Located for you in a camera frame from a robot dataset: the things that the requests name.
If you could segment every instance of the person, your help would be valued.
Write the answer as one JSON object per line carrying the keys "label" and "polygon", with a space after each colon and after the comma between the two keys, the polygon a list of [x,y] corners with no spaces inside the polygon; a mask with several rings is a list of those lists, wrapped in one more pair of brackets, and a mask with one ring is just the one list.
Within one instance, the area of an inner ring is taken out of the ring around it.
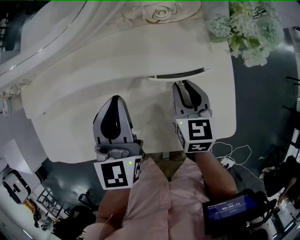
{"label": "person", "polygon": [[[186,158],[170,180],[151,158],[145,160],[131,189],[106,192],[85,240],[211,239],[205,235],[202,203],[237,194],[233,177],[211,152],[202,152],[195,162]],[[273,239],[270,232],[267,238]]]}
{"label": "person", "polygon": [[289,156],[281,165],[279,170],[271,170],[265,174],[263,182],[267,196],[271,197],[278,193],[282,188],[284,192],[280,194],[278,203],[289,198],[290,201],[298,201],[300,197],[300,164],[294,156]]}

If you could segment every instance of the digital timer display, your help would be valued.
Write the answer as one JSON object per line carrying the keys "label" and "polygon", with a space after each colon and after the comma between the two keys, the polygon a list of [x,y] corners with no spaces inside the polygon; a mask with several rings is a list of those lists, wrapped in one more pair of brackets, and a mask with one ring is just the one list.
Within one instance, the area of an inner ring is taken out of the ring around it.
{"label": "digital timer display", "polygon": [[245,212],[246,210],[256,206],[256,202],[252,199],[250,195],[244,195],[231,199],[227,202],[222,202],[207,207],[208,218],[210,221],[220,220]]}

